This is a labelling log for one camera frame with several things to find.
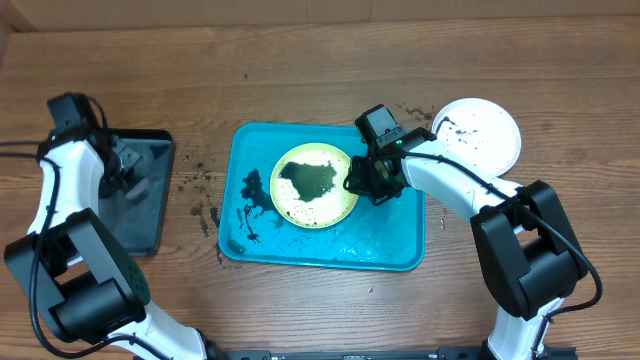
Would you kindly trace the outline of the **yellow rimmed plate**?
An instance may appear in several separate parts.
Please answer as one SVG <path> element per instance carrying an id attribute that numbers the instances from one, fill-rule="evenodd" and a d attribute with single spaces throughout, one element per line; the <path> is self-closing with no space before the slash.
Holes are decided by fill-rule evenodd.
<path id="1" fill-rule="evenodd" d="M 359 199 L 343 187 L 350 164 L 350 157 L 333 145 L 306 143 L 292 148 L 278 160 L 269 180 L 276 210 L 302 228 L 339 223 Z"/>

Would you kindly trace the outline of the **white plate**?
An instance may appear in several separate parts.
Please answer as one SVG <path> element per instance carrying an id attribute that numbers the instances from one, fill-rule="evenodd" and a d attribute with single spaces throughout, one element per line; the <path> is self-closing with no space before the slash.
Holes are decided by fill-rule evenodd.
<path id="1" fill-rule="evenodd" d="M 457 156 L 493 176 L 509 172 L 521 152 L 515 119 L 486 99 L 463 98 L 449 103 L 436 115 L 431 132 Z"/>

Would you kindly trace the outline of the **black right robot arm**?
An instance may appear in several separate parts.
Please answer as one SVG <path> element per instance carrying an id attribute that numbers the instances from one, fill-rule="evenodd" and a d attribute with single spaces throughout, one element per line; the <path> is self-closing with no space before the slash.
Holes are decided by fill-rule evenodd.
<path id="1" fill-rule="evenodd" d="M 544 337 L 564 300 L 593 270 L 556 192 L 486 175 L 424 128 L 403 129 L 382 104 L 355 126 L 367 146 L 351 160 L 345 190 L 380 205 L 406 188 L 422 191 L 468 220 L 483 280 L 498 304 L 490 335 L 478 347 L 441 347 L 439 359 L 574 359 Z"/>

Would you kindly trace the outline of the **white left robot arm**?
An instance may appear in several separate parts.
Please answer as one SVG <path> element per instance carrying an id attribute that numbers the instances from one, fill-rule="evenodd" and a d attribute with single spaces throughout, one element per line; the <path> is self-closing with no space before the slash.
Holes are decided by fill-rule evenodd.
<path id="1" fill-rule="evenodd" d="M 159 249 L 175 144 L 155 129 L 114 129 L 97 100 L 68 92 L 47 103 L 53 129 L 33 154 L 43 173 L 37 214 L 4 261 L 28 299 L 36 338 L 68 358 L 108 346 L 137 359 L 220 359 L 200 330 L 152 301 L 140 256 Z"/>

